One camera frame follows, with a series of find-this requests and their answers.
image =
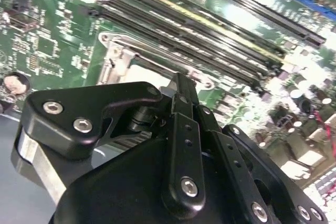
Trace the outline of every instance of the gray surface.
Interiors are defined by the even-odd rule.
[[[16,173],[11,163],[11,152],[18,122],[0,116],[0,223],[46,224],[55,211],[55,205],[46,190]],[[100,164],[117,156],[113,148],[99,148],[105,155],[93,153],[92,165]]]

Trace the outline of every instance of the motherboard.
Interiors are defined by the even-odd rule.
[[[0,113],[181,72],[304,187],[335,161],[335,40],[336,0],[0,0]]]

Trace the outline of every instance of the red wire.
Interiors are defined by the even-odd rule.
[[[323,128],[327,132],[327,138],[329,139],[331,146],[332,146],[332,155],[336,159],[336,142],[332,139],[332,131],[331,126],[329,124],[325,124],[322,120],[322,117],[318,111],[314,112],[314,115],[317,119],[317,121],[323,126]],[[324,197],[324,205],[327,206],[327,197],[330,196],[333,191],[336,189],[336,183],[332,185],[332,187],[327,191],[327,195]]]

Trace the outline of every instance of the electrolytic capacitor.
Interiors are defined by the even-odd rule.
[[[293,133],[295,131],[294,124],[291,121],[285,122],[283,126],[288,133]]]
[[[301,112],[310,115],[313,112],[313,107],[310,100],[304,95],[298,99],[293,99],[294,103],[300,109]]]
[[[265,145],[266,145],[265,137],[262,134],[256,133],[255,134],[255,139],[256,139],[259,147],[265,147]]]
[[[318,88],[312,88],[312,92],[316,95],[316,97],[322,102],[322,104],[330,104],[331,103],[331,98],[327,96],[325,92]]]
[[[309,82],[303,76],[295,77],[294,82],[301,90],[307,90],[309,88]]]
[[[286,87],[287,92],[289,93],[290,97],[292,98],[299,98],[300,96],[303,95],[303,92],[298,89],[295,85],[290,85]]]
[[[247,120],[252,120],[254,118],[254,113],[249,107],[242,108],[242,115]]]

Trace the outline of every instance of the screw hole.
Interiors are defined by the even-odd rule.
[[[107,37],[107,35],[103,35],[103,36],[101,36],[101,40],[106,42],[106,41],[109,40],[109,38]]]
[[[189,147],[193,146],[193,142],[191,142],[189,139],[186,139],[184,142]]]
[[[235,163],[235,165],[236,165],[238,168],[241,168],[241,166],[242,166],[242,165],[240,164],[240,162],[238,162],[238,161],[236,161],[236,160],[234,160],[233,163]]]
[[[191,131],[193,128],[190,126],[190,125],[188,125],[188,124],[186,124],[185,125],[185,128],[187,129],[187,131]]]

